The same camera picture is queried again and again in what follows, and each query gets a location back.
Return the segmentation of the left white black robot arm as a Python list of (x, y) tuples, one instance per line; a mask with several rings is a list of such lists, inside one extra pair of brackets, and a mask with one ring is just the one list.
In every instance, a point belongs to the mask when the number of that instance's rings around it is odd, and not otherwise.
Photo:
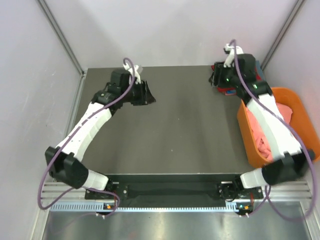
[(96, 92), (69, 135), (56, 147), (48, 147), (45, 159), (49, 175), (73, 189), (96, 189), (102, 198), (109, 198), (114, 187), (102, 173), (82, 164), (85, 152), (102, 126), (124, 104), (145, 106), (156, 102), (147, 81), (137, 68), (116, 69), (105, 88)]

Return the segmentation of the red t shirt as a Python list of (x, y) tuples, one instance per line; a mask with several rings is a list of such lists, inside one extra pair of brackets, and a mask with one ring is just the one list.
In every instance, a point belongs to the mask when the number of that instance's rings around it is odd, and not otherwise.
[[(213, 64), (213, 65), (211, 65), (210, 67), (211, 67), (212, 73), (215, 74), (215, 65)], [(225, 95), (224, 90), (227, 89), (227, 88), (232, 88), (232, 87), (231, 87), (231, 86), (227, 86), (227, 85), (222, 84), (222, 83), (218, 83), (218, 84), (215, 86), (215, 88), (217, 88), (218, 92), (220, 92), (220, 93), (222, 93), (222, 94)]]

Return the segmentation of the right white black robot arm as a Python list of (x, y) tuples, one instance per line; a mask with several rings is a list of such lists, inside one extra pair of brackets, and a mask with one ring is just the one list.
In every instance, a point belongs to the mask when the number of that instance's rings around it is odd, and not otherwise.
[(312, 162), (308, 151), (276, 106), (276, 99), (269, 84), (257, 80), (256, 59), (243, 53), (232, 60), (215, 62), (209, 82), (213, 87), (234, 88), (236, 95), (248, 107), (258, 121), (268, 143), (274, 161), (256, 170), (243, 173), (233, 185), (233, 192), (245, 198), (252, 188), (277, 185), (294, 181), (305, 172)]

